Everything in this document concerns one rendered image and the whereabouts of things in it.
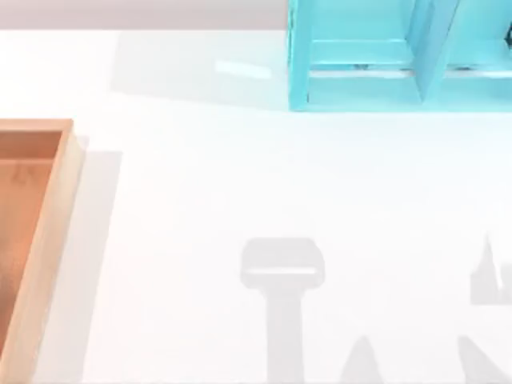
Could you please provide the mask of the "light blue rack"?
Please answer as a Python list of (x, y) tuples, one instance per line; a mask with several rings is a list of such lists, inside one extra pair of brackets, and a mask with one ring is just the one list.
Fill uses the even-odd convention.
[(512, 0), (289, 0), (288, 106), (512, 113)]

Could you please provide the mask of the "shallow salmon-coloured box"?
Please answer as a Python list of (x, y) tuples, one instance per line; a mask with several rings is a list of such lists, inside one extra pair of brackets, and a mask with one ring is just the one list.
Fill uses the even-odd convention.
[(86, 143), (64, 118), (0, 118), (0, 384), (31, 384)]

